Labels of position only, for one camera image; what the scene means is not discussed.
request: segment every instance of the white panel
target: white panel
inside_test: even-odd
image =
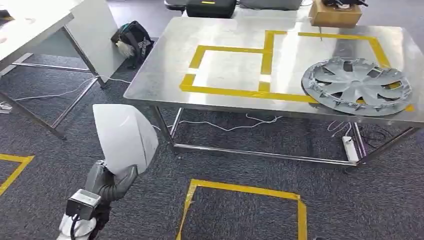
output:
[[[63,31],[55,32],[37,46],[32,47],[30,51],[33,54],[47,54],[72,58],[80,57]]]
[[[93,113],[107,169],[119,175],[137,165],[138,173],[143,173],[159,144],[149,120],[135,107],[123,104],[94,104]]]
[[[66,26],[100,75],[110,77],[125,58],[111,42],[118,26],[105,0],[84,0]]]

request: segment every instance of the cardboard box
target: cardboard box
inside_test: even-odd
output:
[[[316,27],[354,28],[362,16],[358,5],[347,9],[326,6],[322,0],[314,0],[309,12],[310,23]]]

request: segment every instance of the floor marking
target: floor marking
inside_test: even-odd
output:
[[[260,67],[261,75],[271,75],[272,65],[273,65],[273,55],[274,55],[274,39],[275,35],[286,35],[286,31],[275,31],[275,30],[266,30],[265,31],[265,40],[263,43],[263,49],[258,48],[243,48],[243,47],[226,47],[226,46],[207,46],[199,45],[197,46],[196,52],[191,60],[189,68],[198,69],[202,62],[203,57],[205,56],[206,51],[221,51],[221,52],[237,52],[237,53],[252,53],[252,54],[262,54],[262,63]],[[315,32],[298,32],[299,36],[304,37],[317,37],[317,38],[333,38],[333,39],[347,39],[347,40],[364,40],[368,41],[371,49],[373,50],[375,57],[379,65],[383,68],[390,68],[390,62],[387,58],[379,40],[377,37],[373,36],[361,36],[361,35],[349,35],[349,34],[329,34],[329,33],[315,33]],[[237,89],[228,89],[228,88],[217,88],[217,87],[207,87],[207,86],[193,86],[195,79],[195,74],[187,73],[179,88],[183,92],[191,93],[203,93],[203,94],[215,94],[215,95],[225,95],[225,96],[235,96],[235,97],[248,97],[248,98],[261,98],[261,99],[273,99],[273,100],[283,100],[283,101],[292,101],[292,102],[302,102],[302,103],[311,103],[317,104],[318,102],[309,95],[300,95],[300,94],[287,94],[287,93],[276,93],[270,92],[270,82],[261,81],[258,79],[258,90],[257,91],[245,91]],[[405,109],[406,112],[413,112],[414,106],[411,104]]]
[[[236,192],[242,192],[242,193],[271,196],[271,197],[282,198],[282,199],[296,200],[297,201],[297,240],[308,239],[307,209],[306,209],[306,205],[301,201],[300,195],[297,195],[292,192],[277,191],[277,190],[271,190],[266,188],[253,187],[253,186],[242,186],[242,185],[234,185],[234,184],[221,183],[221,182],[192,179],[190,181],[190,185],[188,186],[187,196],[184,202],[184,210],[182,212],[181,224],[179,227],[178,235],[176,236],[176,240],[181,240],[181,232],[183,230],[184,221],[186,219],[187,212],[189,210],[190,204],[192,203],[193,195],[195,194],[197,187],[229,190],[229,191],[236,191]]]
[[[14,156],[0,154],[0,161],[10,161],[15,163],[20,163],[19,166],[12,172],[12,174],[6,179],[3,184],[0,185],[0,196],[8,189],[8,187],[16,180],[16,178],[21,174],[25,167],[33,160],[35,156]]]

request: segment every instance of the white fur keychain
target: white fur keychain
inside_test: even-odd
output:
[[[134,56],[133,46],[126,44],[125,42],[121,41],[121,39],[119,39],[115,44],[118,47],[119,53],[122,54],[125,58],[128,59]]]

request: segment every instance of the table leg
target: table leg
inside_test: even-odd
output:
[[[87,92],[92,88],[96,83],[96,79],[91,80],[91,82],[84,88],[84,90],[75,98],[75,100],[63,111],[60,116],[53,122],[51,125],[53,128],[57,128],[59,124],[65,119],[65,117],[71,112],[72,109],[80,102],[80,100],[87,94]]]
[[[87,55],[84,53],[84,51],[81,49],[81,47],[78,45],[77,41],[75,41],[75,38],[71,35],[68,28],[66,26],[62,27],[62,31],[67,37],[67,39],[70,41],[70,44],[72,44],[75,51],[78,53],[78,55],[81,57],[81,59],[84,61],[84,63],[87,65],[88,69],[91,71],[93,76],[99,76],[99,73],[96,71],[95,67],[93,66],[92,62],[89,60]],[[102,80],[101,77],[97,78],[98,84],[100,84],[100,87],[104,88],[106,87],[105,82]]]
[[[373,152],[371,152],[369,155],[367,155],[367,156],[363,157],[361,160],[359,160],[359,162],[357,163],[357,166],[345,168],[344,169],[344,173],[346,173],[346,174],[352,173],[357,168],[360,168],[363,165],[365,165],[366,163],[368,163],[368,162],[374,160],[375,158],[379,157],[386,150],[389,150],[392,147],[394,147],[396,144],[401,143],[402,140],[405,140],[406,138],[414,135],[420,129],[421,128],[418,128],[418,127],[409,127],[409,128],[407,128],[405,131],[403,131],[399,135],[395,136],[390,141],[386,142],[385,144],[383,144],[382,146],[380,146],[379,148],[377,148],[376,150],[374,150]]]
[[[178,124],[180,124],[180,120],[181,120],[181,115],[183,114],[183,110],[184,108],[180,107],[178,109],[178,113],[176,114],[175,120],[173,122],[172,128],[171,128],[171,138],[174,138],[175,133],[177,132],[177,128],[178,128]]]
[[[164,117],[157,106],[150,106],[153,116],[156,119],[157,124],[159,125],[160,132],[165,137],[165,141],[171,146],[172,150],[174,150],[174,140],[168,130],[167,123],[164,120]]]
[[[17,101],[13,100],[7,94],[5,94],[5,93],[3,93],[1,91],[0,91],[0,99],[3,99],[8,104],[10,104],[13,108],[16,108],[19,112],[21,112],[22,114],[25,114],[27,117],[29,117],[30,119],[32,119],[34,122],[40,124],[45,129],[49,130],[53,135],[55,135],[59,139],[66,140],[66,137],[65,137],[65,135],[63,133],[60,133],[59,131],[57,131],[54,127],[50,126],[47,122],[45,122],[44,120],[42,120],[41,118],[39,118],[37,115],[35,115],[31,111],[29,111],[24,106],[22,106],[20,103],[18,103]]]
[[[363,157],[367,155],[367,151],[365,150],[365,146],[364,146],[364,140],[362,139],[358,124],[354,122],[352,125],[353,125],[352,126],[353,134],[355,135],[355,138],[358,144],[359,156],[362,159]]]

